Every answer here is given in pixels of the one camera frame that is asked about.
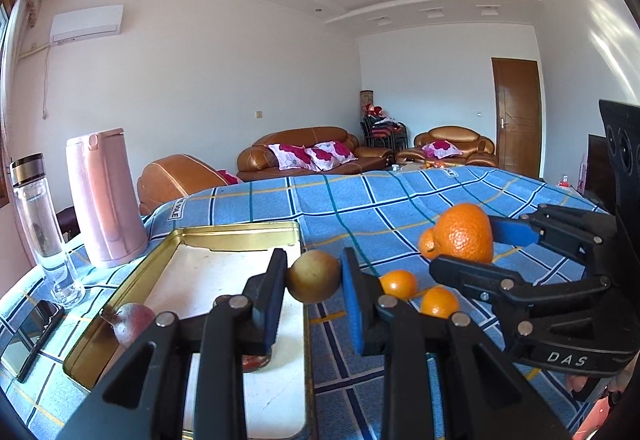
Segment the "person right hand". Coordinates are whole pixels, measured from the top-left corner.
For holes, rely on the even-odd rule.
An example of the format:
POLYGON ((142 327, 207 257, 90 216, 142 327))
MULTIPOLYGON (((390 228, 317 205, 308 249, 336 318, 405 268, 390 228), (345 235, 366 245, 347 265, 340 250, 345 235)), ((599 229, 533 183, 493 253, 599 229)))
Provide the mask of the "person right hand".
POLYGON ((596 401, 587 417, 573 434, 574 440, 591 439, 602 427, 608 418, 608 414, 613 409, 614 399, 619 398, 625 391, 628 382, 631 380, 631 374, 632 369, 627 366, 620 374, 608 381, 604 388, 603 396, 596 401))

